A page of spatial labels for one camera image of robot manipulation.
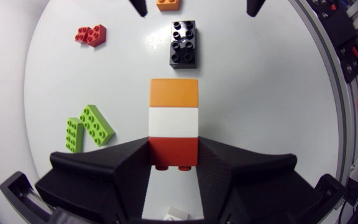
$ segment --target lime green lego brick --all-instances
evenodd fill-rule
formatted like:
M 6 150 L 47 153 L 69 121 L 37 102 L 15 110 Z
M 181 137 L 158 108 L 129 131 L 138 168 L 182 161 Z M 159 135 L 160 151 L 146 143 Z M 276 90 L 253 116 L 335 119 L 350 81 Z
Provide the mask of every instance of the lime green lego brick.
M 82 152 L 84 124 L 78 118 L 69 118 L 66 129 L 66 148 L 72 153 Z
M 80 119 L 97 146 L 104 146 L 115 134 L 95 105 L 86 105 Z

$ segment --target white duplo brick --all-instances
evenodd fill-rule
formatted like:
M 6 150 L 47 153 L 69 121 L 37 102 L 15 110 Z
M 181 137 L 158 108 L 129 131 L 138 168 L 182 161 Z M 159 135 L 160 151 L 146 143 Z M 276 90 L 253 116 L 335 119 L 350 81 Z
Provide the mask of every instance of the white duplo brick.
M 198 108 L 149 108 L 149 136 L 198 137 Z

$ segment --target orange duplo brick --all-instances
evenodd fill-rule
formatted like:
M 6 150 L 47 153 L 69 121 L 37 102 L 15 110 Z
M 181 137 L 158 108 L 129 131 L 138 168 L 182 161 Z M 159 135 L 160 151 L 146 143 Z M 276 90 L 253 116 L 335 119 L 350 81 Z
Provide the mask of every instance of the orange duplo brick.
M 150 107 L 198 107 L 198 80 L 151 79 Z
M 180 0 L 157 0 L 155 3 L 160 11 L 179 10 Z
M 149 137 L 149 144 L 150 165 L 156 165 L 157 168 L 197 166 L 198 138 Z

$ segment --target cable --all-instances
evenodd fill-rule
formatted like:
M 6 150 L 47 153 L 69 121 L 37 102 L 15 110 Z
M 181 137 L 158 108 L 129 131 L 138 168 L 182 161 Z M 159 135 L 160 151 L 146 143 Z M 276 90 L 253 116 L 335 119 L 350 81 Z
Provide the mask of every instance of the cable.
M 341 224 L 342 214 L 343 214 L 343 210 L 345 209 L 346 203 L 347 203 L 347 199 L 345 199 L 345 202 L 343 203 L 341 208 L 341 212 L 339 213 L 338 224 Z

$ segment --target red lego brick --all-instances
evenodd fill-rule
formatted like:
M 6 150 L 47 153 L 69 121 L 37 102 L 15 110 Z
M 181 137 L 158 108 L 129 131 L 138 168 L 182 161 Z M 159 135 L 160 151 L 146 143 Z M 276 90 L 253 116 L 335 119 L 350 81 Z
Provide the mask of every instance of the red lego brick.
M 198 138 L 159 138 L 149 137 L 149 163 L 158 170 L 168 166 L 178 166 L 188 171 L 197 166 Z
M 89 27 L 81 27 L 78 29 L 77 35 L 75 35 L 75 41 L 81 44 L 87 44 L 88 31 L 91 30 Z
M 88 45 L 96 47 L 106 41 L 106 28 L 104 26 L 97 25 L 93 29 L 88 30 Z

